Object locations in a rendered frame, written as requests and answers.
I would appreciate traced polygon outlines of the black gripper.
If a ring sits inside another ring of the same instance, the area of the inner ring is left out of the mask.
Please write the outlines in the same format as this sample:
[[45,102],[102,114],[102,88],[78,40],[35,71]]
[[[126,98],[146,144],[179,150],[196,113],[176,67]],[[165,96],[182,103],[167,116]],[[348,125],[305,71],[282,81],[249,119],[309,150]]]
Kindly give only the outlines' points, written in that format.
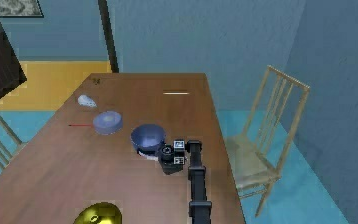
[[171,175],[183,170],[185,164],[185,149],[175,148],[171,145],[165,145],[158,151],[158,157],[147,155],[141,151],[138,154],[147,160],[159,161],[162,171],[166,175]]

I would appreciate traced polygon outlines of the dark blue bowl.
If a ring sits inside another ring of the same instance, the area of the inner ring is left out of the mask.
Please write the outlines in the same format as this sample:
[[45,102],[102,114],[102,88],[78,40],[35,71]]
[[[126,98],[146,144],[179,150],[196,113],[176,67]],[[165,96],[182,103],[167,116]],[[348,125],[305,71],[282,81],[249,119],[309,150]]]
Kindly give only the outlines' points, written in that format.
[[133,148],[144,155],[154,156],[165,144],[166,133],[156,124],[143,124],[136,127],[130,136]]

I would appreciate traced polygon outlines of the pale blue round dish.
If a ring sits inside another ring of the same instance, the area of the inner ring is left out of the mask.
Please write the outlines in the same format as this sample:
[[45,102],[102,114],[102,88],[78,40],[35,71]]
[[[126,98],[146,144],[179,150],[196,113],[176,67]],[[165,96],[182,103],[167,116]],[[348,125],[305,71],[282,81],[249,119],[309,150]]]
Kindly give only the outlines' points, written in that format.
[[116,111],[100,113],[93,119],[93,126],[98,134],[113,134],[123,127],[122,115]]

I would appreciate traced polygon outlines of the brown wooden table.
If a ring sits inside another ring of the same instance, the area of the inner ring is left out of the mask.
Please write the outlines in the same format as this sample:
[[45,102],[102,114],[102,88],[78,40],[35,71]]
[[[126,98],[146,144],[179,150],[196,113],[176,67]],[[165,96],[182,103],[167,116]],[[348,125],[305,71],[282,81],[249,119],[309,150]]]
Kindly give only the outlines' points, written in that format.
[[[245,224],[240,201],[203,74],[101,74],[87,78],[76,95],[87,94],[94,109],[69,97],[49,122],[0,175],[0,224],[73,224],[86,207],[116,204],[122,224],[191,224],[187,173],[167,176],[159,163],[133,149],[132,130],[158,124],[166,140],[202,143],[212,224]],[[164,95],[163,92],[189,92]],[[100,113],[116,111],[123,127],[98,134],[92,124]]]

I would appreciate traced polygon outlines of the golden round pot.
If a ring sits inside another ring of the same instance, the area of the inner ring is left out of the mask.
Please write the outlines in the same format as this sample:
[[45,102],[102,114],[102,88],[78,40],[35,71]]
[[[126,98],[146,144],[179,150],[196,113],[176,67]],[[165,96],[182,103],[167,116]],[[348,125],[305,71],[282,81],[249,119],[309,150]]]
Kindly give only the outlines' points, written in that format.
[[122,224],[122,213],[112,203],[99,202],[81,211],[73,224]]

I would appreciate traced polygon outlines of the white crumpled cloth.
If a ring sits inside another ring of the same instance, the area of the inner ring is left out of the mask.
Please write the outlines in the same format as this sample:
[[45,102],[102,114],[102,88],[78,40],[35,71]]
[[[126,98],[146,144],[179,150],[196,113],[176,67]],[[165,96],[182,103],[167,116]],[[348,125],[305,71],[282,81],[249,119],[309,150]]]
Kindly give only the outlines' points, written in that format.
[[77,99],[77,102],[81,106],[90,107],[90,108],[96,107],[95,101],[87,95],[80,95]]

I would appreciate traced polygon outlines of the pale wooden chair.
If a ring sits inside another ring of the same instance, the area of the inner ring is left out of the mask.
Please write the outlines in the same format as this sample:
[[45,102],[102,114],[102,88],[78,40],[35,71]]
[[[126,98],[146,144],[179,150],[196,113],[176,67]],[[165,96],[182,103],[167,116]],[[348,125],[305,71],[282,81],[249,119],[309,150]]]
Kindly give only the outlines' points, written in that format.
[[20,113],[0,111],[0,175],[27,144],[19,133]]
[[[254,131],[254,137],[251,139],[249,131],[255,116],[259,114],[259,103],[271,74],[276,77],[275,83],[266,109],[261,116],[260,126]],[[280,125],[281,118],[294,89],[299,89],[301,96],[299,97],[287,138],[281,146],[281,153],[276,160],[276,164],[273,164],[270,162],[268,154],[276,129]],[[272,65],[268,65],[242,131],[224,140],[239,198],[246,199],[255,195],[261,196],[255,212],[256,217],[261,214],[273,186],[282,177],[282,169],[289,154],[291,143],[297,133],[309,93],[309,85],[276,69]]]

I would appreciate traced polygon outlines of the grey framed picture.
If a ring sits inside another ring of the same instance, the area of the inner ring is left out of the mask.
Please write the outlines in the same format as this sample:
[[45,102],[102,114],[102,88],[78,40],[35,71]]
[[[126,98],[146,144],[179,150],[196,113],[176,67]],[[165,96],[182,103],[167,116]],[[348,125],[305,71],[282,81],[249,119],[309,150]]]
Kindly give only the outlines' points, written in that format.
[[1,17],[42,17],[39,0],[0,0]]

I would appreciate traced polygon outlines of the dark door frame post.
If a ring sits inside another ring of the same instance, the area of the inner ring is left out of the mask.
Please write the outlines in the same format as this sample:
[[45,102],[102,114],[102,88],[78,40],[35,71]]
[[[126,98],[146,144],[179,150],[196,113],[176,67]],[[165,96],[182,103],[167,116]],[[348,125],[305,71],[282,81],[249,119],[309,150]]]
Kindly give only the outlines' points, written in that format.
[[97,1],[98,1],[98,7],[99,7],[99,12],[100,12],[100,17],[101,17],[108,57],[109,57],[109,61],[110,61],[111,71],[113,73],[118,73],[119,66],[118,66],[118,61],[117,61],[117,54],[116,54],[116,49],[115,49],[114,38],[113,38],[113,34],[112,34],[111,21],[110,21],[107,0],[97,0]]

